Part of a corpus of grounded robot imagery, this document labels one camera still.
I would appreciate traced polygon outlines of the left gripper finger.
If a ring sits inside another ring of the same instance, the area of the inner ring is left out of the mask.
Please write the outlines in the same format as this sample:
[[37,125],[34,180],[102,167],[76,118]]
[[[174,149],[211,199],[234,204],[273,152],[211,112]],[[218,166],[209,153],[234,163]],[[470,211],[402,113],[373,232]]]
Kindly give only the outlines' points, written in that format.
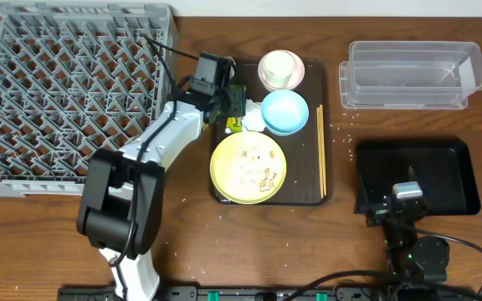
[[234,77],[237,65],[233,59],[233,57],[225,57],[225,74],[223,82],[228,84],[230,80]]
[[228,87],[229,107],[227,117],[243,117],[246,114],[246,86],[230,85]]

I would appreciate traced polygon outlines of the green snack wrapper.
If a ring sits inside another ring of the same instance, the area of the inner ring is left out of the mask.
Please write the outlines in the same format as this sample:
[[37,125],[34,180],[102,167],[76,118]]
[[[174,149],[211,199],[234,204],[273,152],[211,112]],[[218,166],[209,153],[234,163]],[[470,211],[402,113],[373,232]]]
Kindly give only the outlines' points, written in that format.
[[226,134],[235,134],[243,129],[241,117],[228,117],[225,125]]

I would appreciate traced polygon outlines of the white tissue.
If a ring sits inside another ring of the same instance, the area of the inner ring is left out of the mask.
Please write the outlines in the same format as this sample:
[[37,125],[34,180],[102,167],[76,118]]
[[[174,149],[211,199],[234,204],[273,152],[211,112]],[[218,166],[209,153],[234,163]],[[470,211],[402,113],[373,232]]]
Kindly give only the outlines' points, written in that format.
[[246,99],[245,115],[241,119],[242,131],[263,132],[265,123],[261,115],[261,104]]

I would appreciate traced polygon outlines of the light blue bowl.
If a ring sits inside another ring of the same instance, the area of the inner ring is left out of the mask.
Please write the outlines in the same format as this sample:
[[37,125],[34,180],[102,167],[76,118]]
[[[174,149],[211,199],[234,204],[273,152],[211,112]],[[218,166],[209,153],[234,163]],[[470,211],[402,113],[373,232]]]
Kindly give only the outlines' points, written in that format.
[[264,97],[261,116],[271,133],[287,136],[293,135],[306,125],[310,112],[307,102],[300,94],[280,89]]

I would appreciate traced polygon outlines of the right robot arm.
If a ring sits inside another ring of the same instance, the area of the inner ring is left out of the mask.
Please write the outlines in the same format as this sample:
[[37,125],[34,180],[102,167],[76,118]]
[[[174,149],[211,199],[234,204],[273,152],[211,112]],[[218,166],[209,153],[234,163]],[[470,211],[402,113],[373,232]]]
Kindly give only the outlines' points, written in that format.
[[420,185],[416,181],[396,183],[392,193],[377,202],[368,195],[363,176],[357,178],[356,213],[366,217],[369,227],[382,228],[390,271],[420,281],[446,281],[449,244],[433,234],[420,237],[414,225],[428,213]]

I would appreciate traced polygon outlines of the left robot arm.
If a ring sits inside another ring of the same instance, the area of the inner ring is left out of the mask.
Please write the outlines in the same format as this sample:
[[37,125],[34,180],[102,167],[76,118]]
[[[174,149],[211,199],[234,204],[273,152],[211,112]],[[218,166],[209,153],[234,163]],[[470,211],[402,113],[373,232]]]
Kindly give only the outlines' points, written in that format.
[[205,125],[245,111],[245,88],[233,85],[231,57],[202,54],[194,75],[172,84],[164,109],[134,141],[91,157],[76,227],[100,250],[115,277],[115,295],[151,300],[160,278],[151,246],[162,222],[165,175]]

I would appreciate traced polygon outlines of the black tray bin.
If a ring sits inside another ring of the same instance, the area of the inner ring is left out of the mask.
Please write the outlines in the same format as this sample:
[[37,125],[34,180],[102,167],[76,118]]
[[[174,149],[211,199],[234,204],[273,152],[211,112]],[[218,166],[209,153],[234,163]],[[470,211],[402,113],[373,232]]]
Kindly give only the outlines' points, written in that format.
[[481,209],[468,146],[460,139],[364,140],[356,146],[356,172],[378,201],[396,183],[418,176],[429,216],[475,215]]

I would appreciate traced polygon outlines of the cream plastic cup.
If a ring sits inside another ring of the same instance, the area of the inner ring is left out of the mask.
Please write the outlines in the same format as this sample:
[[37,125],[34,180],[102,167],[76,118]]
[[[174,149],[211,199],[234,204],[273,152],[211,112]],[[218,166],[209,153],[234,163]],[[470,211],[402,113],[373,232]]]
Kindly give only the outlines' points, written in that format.
[[288,85],[295,70],[294,58],[284,50],[275,50],[263,59],[264,77],[269,86],[277,89]]

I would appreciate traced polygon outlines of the yellow plate with crumbs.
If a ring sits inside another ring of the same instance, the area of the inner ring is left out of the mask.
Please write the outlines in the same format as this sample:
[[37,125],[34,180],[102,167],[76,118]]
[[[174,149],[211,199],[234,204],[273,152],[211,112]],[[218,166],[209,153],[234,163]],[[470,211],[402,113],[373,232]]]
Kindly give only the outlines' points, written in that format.
[[212,153],[210,176],[231,202],[253,205],[269,200],[285,182],[285,153],[271,137],[255,131],[229,135]]

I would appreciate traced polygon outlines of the dark brown serving tray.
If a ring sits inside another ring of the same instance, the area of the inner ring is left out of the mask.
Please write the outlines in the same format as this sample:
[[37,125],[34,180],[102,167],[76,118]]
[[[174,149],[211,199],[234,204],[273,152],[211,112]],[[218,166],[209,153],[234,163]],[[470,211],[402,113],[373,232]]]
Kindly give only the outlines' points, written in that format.
[[[260,59],[236,59],[235,84],[246,86],[249,99],[261,101],[269,91],[257,74]],[[295,92],[300,94],[309,107],[307,124],[299,132],[289,136],[277,136],[264,130],[263,134],[275,140],[285,153],[287,173],[284,185],[269,200],[256,206],[318,206],[329,200],[333,193],[331,127],[328,125],[330,105],[328,104],[327,74],[324,65],[315,59],[302,59],[305,76]],[[320,193],[320,164],[317,128],[317,108],[322,105],[323,134],[325,138],[325,184],[326,194]],[[211,153],[225,139],[226,121],[211,125]]]

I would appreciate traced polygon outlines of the clear plastic bin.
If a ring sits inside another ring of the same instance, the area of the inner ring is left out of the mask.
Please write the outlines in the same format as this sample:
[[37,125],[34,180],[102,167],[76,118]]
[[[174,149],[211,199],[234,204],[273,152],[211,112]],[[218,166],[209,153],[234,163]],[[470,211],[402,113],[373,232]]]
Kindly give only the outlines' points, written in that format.
[[339,66],[347,109],[462,110],[482,90],[474,42],[355,41]]

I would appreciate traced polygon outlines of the grey plastic dish rack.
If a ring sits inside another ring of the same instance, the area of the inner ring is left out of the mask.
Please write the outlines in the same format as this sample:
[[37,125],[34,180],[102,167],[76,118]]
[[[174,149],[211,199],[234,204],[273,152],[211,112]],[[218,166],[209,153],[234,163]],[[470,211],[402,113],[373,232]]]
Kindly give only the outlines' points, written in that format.
[[91,155],[162,111],[178,31],[160,3],[0,1],[0,196],[79,195]]

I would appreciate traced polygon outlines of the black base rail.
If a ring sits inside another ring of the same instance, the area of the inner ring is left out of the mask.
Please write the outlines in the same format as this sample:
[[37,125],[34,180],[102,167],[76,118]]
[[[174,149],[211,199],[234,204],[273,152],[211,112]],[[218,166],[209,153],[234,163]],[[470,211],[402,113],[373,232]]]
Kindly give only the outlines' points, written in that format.
[[[165,288],[153,301],[284,301],[293,291],[291,289],[256,288],[196,288],[178,286]],[[57,301],[108,301],[120,300],[113,287],[105,288],[60,288]],[[385,300],[427,300],[458,301],[454,293],[439,293],[432,289],[404,288],[396,293],[389,289],[369,289],[338,287],[304,292],[297,297],[304,301],[385,301]]]

